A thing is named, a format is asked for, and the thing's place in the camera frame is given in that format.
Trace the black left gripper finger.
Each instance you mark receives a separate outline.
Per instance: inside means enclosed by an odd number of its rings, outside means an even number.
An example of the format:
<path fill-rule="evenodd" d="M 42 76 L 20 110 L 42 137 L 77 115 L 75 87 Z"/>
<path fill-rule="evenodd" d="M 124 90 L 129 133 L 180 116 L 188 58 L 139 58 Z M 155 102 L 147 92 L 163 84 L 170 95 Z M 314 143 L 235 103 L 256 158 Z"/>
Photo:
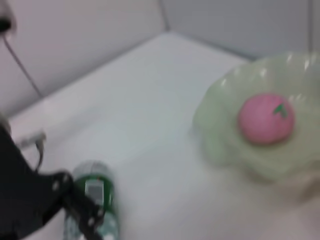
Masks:
<path fill-rule="evenodd" d="M 64 196 L 64 209 L 77 223 L 86 240 L 103 240 L 97 228 L 104 221 L 105 211 L 77 186 L 73 186 Z"/>

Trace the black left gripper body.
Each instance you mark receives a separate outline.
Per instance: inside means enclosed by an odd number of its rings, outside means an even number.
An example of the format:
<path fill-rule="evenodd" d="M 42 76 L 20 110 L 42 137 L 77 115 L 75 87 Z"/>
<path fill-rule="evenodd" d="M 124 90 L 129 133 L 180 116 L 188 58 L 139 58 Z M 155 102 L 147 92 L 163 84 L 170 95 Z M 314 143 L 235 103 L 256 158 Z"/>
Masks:
<path fill-rule="evenodd" d="M 0 240 L 20 240 L 42 228 L 63 207 L 72 185 L 67 172 L 33 170 L 0 125 Z"/>

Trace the clear green-label water bottle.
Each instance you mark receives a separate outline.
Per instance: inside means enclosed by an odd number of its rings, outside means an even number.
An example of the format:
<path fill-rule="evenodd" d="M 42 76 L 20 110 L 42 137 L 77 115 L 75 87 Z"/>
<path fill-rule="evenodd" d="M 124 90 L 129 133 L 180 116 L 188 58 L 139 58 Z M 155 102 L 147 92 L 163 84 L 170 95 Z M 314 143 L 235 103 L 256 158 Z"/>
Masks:
<path fill-rule="evenodd" d="M 72 177 L 74 184 L 104 210 L 103 223 L 97 228 L 103 240 L 120 240 L 114 176 L 109 167 L 98 160 L 87 160 L 74 168 Z M 68 213 L 64 218 L 62 240 L 86 240 Z"/>

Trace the pink toy peach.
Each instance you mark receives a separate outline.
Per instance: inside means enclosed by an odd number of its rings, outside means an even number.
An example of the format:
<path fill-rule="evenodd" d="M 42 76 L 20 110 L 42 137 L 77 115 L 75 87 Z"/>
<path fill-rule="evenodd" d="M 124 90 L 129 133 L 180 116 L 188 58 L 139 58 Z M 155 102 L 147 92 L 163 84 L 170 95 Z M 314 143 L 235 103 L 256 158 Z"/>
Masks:
<path fill-rule="evenodd" d="M 248 98 L 237 114 L 240 132 L 256 145 L 271 145 L 287 139 L 293 132 L 296 116 L 283 96 L 262 93 Z"/>

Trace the pale green wavy fruit bowl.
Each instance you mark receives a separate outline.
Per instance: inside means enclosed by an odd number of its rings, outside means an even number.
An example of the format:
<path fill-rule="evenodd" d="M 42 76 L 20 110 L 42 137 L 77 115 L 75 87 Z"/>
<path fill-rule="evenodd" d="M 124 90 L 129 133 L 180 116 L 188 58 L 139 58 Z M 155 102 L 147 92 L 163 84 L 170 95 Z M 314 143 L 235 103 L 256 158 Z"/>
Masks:
<path fill-rule="evenodd" d="M 293 107 L 288 140 L 258 146 L 242 137 L 238 112 L 262 93 L 281 95 Z M 216 165 L 242 167 L 269 181 L 294 175 L 320 179 L 320 54 L 289 52 L 232 69 L 208 88 L 193 125 Z"/>

